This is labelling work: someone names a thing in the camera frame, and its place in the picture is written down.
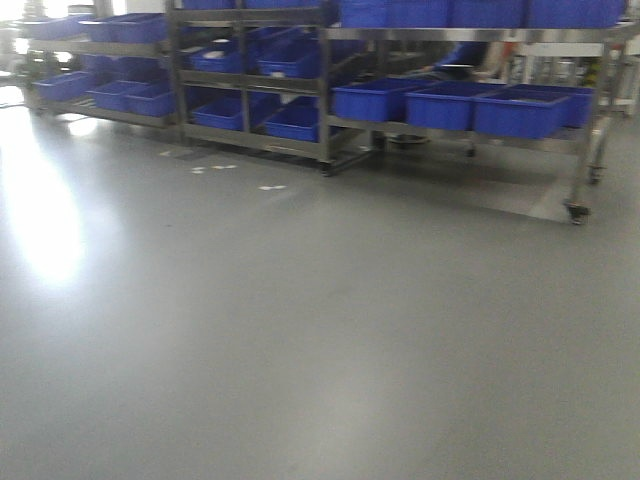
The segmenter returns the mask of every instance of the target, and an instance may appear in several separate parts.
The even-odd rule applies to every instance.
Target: metal shelf
[[[531,140],[527,138],[484,135],[481,133],[459,130],[437,130],[416,127],[400,122],[367,122],[361,120],[348,120],[336,116],[329,116],[329,124],[336,127],[355,128],[364,131],[385,132],[397,135],[418,135],[429,137],[434,140],[468,141],[475,145],[513,147],[567,155],[577,155],[582,148],[584,139],[584,130],[580,129],[563,129],[552,137],[543,138],[541,140]]]
[[[304,142],[289,138],[271,137],[259,133],[239,132],[236,130],[224,130],[220,128],[204,127],[190,123],[183,125],[187,137],[212,142],[227,143],[239,147],[255,148],[268,152],[297,155],[305,158],[319,160],[320,148],[315,142]]]
[[[200,27],[222,27],[234,23],[247,25],[316,25],[324,19],[318,7],[282,9],[173,10],[174,22]]]
[[[605,43],[640,34],[640,24],[623,23],[608,29],[506,28],[329,28],[331,40],[400,40],[437,42]]]
[[[108,43],[92,42],[86,36],[63,40],[29,40],[31,50],[43,52],[69,52],[74,54],[99,54],[128,57],[157,58],[169,51],[169,42],[159,43]]]
[[[167,128],[176,123],[175,115],[166,117],[148,117],[135,113],[118,112],[116,110],[106,110],[98,108],[91,97],[81,97],[68,102],[43,101],[41,107],[57,113],[77,113],[87,117],[101,118],[103,120],[113,120],[116,122],[130,123],[144,127]]]
[[[188,85],[219,85],[221,87],[247,88],[249,90],[277,91],[318,95],[320,82],[318,79],[277,78],[264,75],[246,75],[244,73],[202,72],[197,70],[181,70],[182,83]]]

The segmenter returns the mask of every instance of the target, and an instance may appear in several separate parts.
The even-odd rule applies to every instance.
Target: stainless steel shelving rack
[[[384,51],[388,41],[484,41],[484,42],[526,42],[526,43],[597,43],[602,45],[602,65],[612,61],[612,49],[616,44],[626,42],[640,33],[640,24],[625,23],[610,29],[467,29],[467,28],[416,28],[416,29],[357,29],[329,28],[326,35],[330,40],[368,40],[376,42],[379,51]],[[623,61],[625,51],[620,55]],[[605,91],[608,72],[601,68],[596,82],[592,115],[585,128],[565,130],[552,138],[528,140],[509,137],[481,135],[474,132],[452,132],[413,127],[396,122],[361,122],[329,116],[330,126],[348,127],[368,132],[413,134],[429,138],[466,141],[470,153],[476,144],[498,145],[543,152],[556,152],[577,157],[577,166],[572,181],[569,198],[565,206],[574,224],[582,224],[590,209],[585,205],[584,193],[587,178],[590,183],[600,181],[607,134],[611,125],[611,113],[620,85],[621,64],[617,65],[616,75],[609,91]],[[606,107],[600,108],[601,99],[608,98]],[[325,165],[330,171],[331,163]]]
[[[168,40],[151,44],[92,42],[87,36],[81,35],[62,40],[29,40],[29,49],[41,52],[67,52],[76,55],[96,54],[160,59],[169,54],[171,45]],[[77,113],[88,117],[154,128],[167,128],[177,123],[176,115],[148,117],[134,113],[97,108],[90,97],[74,98],[67,102],[40,100],[37,108],[39,111]]]
[[[182,67],[182,59],[177,49],[173,50],[174,82],[177,85],[179,118],[181,131],[186,139],[200,139],[244,146],[269,152],[296,155],[320,162],[331,162],[332,153],[341,150],[357,132],[343,130],[330,135],[329,83],[333,74],[347,69],[359,69],[364,55],[355,55],[339,65],[331,65],[330,42],[326,35],[325,6],[285,9],[245,9],[242,0],[236,0],[236,8],[228,10],[183,10],[175,7],[173,0],[166,1],[169,18],[170,37],[173,45],[180,42],[180,29],[183,26],[229,27],[233,28],[240,41],[240,50],[246,58],[245,31],[251,27],[264,26],[303,26],[316,29],[321,48],[322,72],[317,79],[277,78],[264,75],[238,73],[211,73],[187,70]],[[242,92],[244,125],[242,131],[224,130],[189,122],[184,87],[205,86],[212,88],[238,89]],[[280,94],[298,94],[318,97],[320,116],[319,141],[308,142],[263,135],[260,130],[252,129],[249,114],[249,92],[273,92]]]

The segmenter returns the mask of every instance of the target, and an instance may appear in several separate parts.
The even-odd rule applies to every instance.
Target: crate
[[[95,76],[88,72],[73,72],[35,82],[40,96],[46,100],[64,102],[87,93],[95,85]]]
[[[41,17],[23,22],[28,38],[56,40],[84,33],[81,21],[92,18],[91,14],[70,15],[66,18]]]
[[[235,0],[182,0],[186,10],[224,10],[236,8]]]
[[[475,97],[476,132],[539,139],[562,128],[569,97],[553,92],[504,90]]]
[[[388,0],[341,0],[343,28],[380,28],[389,24]]]
[[[93,96],[98,108],[128,112],[127,96],[142,92],[148,87],[148,83],[116,81],[94,88],[89,93]]]
[[[264,126],[273,137],[292,138],[307,142],[317,142],[319,134],[319,114],[315,107],[287,106]]]
[[[473,97],[504,88],[504,85],[470,82],[442,82],[407,93],[407,123],[443,130],[471,130]]]
[[[86,54],[80,57],[83,70],[87,72],[110,72],[113,70],[113,59],[108,55]]]
[[[116,15],[115,17],[98,18],[80,22],[84,25],[92,42],[116,42],[116,32],[113,24],[118,21],[127,21],[139,17],[139,13]]]
[[[518,28],[524,25],[526,8],[527,0],[454,0],[451,26]]]
[[[580,128],[587,124],[591,115],[593,89],[582,87],[557,87],[551,85],[515,85],[510,90],[528,92],[563,93],[570,97],[566,105],[564,126]]]
[[[155,43],[169,35],[167,21],[161,13],[140,14],[112,23],[116,42],[120,43]]]
[[[280,106],[276,96],[254,97],[250,107],[251,126],[260,125]],[[198,125],[225,130],[242,130],[244,115],[242,100],[238,96],[223,97],[193,110],[193,120]]]
[[[445,28],[452,0],[391,0],[388,26],[393,28]]]
[[[609,28],[623,13],[615,0],[535,0],[529,5],[529,28]]]
[[[333,89],[334,113],[343,118],[386,122],[404,120],[404,95],[435,82],[384,78],[359,85]]]
[[[296,8],[302,6],[301,0],[245,0],[245,8]]]
[[[176,111],[176,97],[168,83],[152,85],[127,95],[129,109],[138,115],[164,117]]]
[[[320,75],[320,48],[317,42],[298,42],[258,60],[260,73],[282,73],[285,77],[316,78]]]

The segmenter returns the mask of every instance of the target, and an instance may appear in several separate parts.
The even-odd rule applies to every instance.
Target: caster wheel
[[[565,202],[565,207],[567,207],[573,225],[584,225],[587,217],[591,214],[591,211],[583,205]]]

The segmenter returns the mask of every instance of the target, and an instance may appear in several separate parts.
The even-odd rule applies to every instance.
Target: gray epoxy floor
[[[637,480],[638,126],[577,228],[570,159],[323,179],[0,110],[0,479]]]

